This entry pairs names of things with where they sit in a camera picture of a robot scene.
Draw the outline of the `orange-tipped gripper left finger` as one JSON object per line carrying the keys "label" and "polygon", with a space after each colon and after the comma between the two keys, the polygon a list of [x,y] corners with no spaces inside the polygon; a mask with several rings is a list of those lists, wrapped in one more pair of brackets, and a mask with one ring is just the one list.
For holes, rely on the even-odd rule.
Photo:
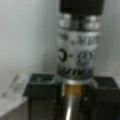
{"label": "orange-tipped gripper left finger", "polygon": [[56,120],[60,84],[54,74],[32,74],[25,88],[29,120]]}

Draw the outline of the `orange-tipped gripper right finger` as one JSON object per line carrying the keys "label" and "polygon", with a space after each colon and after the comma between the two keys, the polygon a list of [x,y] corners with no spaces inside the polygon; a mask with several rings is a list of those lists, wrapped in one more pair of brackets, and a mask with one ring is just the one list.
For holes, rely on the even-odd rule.
{"label": "orange-tipped gripper right finger", "polygon": [[120,80],[95,77],[89,89],[89,120],[120,120]]}

